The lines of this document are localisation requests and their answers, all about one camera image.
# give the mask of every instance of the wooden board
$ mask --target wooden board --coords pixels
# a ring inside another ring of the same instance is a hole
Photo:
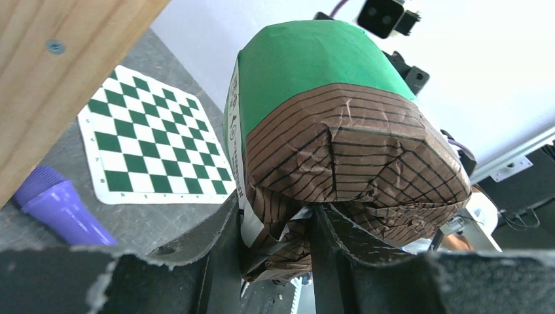
[[[74,121],[168,1],[3,1],[1,204]],[[51,53],[46,48],[49,40],[62,42],[65,53]]]

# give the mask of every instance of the green and brown package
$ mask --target green and brown package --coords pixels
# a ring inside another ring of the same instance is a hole
[[[266,255],[246,266],[248,280],[310,270],[307,204],[334,203],[402,247],[433,235],[467,203],[458,157],[415,98],[366,34],[343,22],[268,26],[241,50],[224,145],[243,241]]]

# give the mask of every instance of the green and white checkered board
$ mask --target green and white checkered board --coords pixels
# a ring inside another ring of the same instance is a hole
[[[190,94],[118,66],[78,120],[103,203],[223,203],[235,189],[206,113]]]

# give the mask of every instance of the white label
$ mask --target white label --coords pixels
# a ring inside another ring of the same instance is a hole
[[[245,177],[243,170],[243,143],[241,138],[241,125],[239,116],[239,63],[235,62],[235,70],[231,78],[228,93],[228,118],[227,118],[227,141],[228,153],[231,159],[231,169],[237,184],[237,197],[239,208],[243,209],[245,216],[241,223],[241,237],[248,247],[251,247],[256,238],[264,229],[264,225],[255,215],[251,204],[247,201],[245,189]]]

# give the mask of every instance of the purple microphone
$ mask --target purple microphone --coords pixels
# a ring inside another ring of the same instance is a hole
[[[81,202],[71,181],[39,166],[14,195],[22,211],[51,227],[70,245],[117,245]]]

